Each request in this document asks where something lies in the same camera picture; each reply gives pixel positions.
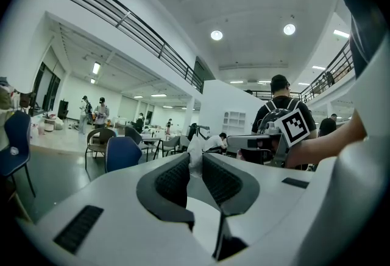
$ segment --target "white shopping bag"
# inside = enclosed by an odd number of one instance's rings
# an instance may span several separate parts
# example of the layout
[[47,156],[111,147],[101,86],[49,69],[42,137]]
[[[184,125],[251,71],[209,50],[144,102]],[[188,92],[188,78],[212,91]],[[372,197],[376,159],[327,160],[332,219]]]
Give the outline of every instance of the white shopping bag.
[[188,165],[190,174],[195,177],[202,178],[203,152],[200,140],[196,135],[193,136],[187,152],[190,154],[190,164]]

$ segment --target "blue chair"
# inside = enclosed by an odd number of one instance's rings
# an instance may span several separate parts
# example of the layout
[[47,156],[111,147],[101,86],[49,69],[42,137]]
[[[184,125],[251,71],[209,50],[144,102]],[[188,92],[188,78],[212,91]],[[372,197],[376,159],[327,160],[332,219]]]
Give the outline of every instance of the blue chair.
[[[24,167],[32,194],[35,198],[35,192],[27,168],[27,162],[30,160],[30,123],[30,116],[19,110],[5,122],[4,130],[8,136],[10,145],[0,151],[0,175],[6,178],[11,176],[15,184],[13,174]],[[17,148],[19,154],[11,155],[11,147]]]
[[136,166],[142,156],[139,146],[130,137],[113,137],[108,140],[105,153],[105,172]]

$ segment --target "white cloth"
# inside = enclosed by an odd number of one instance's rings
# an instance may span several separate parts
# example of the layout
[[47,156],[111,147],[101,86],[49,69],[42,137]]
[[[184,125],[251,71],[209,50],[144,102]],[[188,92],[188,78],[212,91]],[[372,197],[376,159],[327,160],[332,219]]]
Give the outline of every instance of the white cloth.
[[87,112],[85,111],[87,109],[87,102],[85,100],[81,101],[80,104],[80,115],[81,116],[86,116]]
[[205,145],[203,146],[203,151],[206,152],[210,148],[214,147],[225,147],[224,143],[222,142],[222,139],[218,135],[214,135],[210,137],[208,140],[206,140]]

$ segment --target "chair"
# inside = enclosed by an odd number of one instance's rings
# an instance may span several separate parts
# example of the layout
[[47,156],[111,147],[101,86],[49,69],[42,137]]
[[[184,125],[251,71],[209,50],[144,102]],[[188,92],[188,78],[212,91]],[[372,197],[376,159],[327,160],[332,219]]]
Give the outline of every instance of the chair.
[[112,172],[125,167],[136,166],[142,151],[128,136],[110,138],[105,154],[105,172]]
[[[99,133],[99,143],[90,144],[91,137],[98,133]],[[111,137],[115,137],[115,136],[116,136],[115,132],[113,130],[110,130],[109,128],[97,128],[89,132],[87,136],[87,149],[85,150],[85,170],[87,169],[87,153],[96,152],[95,157],[97,157],[98,152],[100,152],[104,156],[105,151],[107,149],[108,140]]]
[[[16,111],[15,114],[5,122],[4,130],[10,145],[0,151],[0,175],[5,178],[11,176],[12,181],[15,184],[13,174],[24,167],[31,192],[35,198],[35,191],[32,187],[29,170],[27,168],[27,162],[30,160],[30,125],[30,116],[20,110]],[[12,155],[11,147],[17,148],[19,154]]]
[[169,141],[159,140],[157,145],[157,150],[154,153],[153,159],[156,158],[156,154],[160,149],[163,151],[163,156],[164,156],[164,152],[166,152],[166,156],[168,156],[168,153],[171,152],[172,150],[174,151],[174,154],[176,154],[176,146],[179,145],[179,141],[180,141],[180,136],[175,136]]
[[142,136],[133,127],[125,127],[124,136],[132,138],[137,145],[142,141]]
[[178,152],[184,152],[187,150],[188,146],[190,145],[190,140],[187,136],[181,135],[179,139],[179,150]]

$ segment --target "white partition wall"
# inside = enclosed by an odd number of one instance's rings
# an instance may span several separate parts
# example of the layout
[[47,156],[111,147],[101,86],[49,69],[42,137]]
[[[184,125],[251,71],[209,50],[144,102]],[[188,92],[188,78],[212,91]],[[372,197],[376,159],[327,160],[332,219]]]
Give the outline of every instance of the white partition wall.
[[257,111],[265,101],[220,80],[206,81],[199,124],[210,127],[210,135],[250,134]]

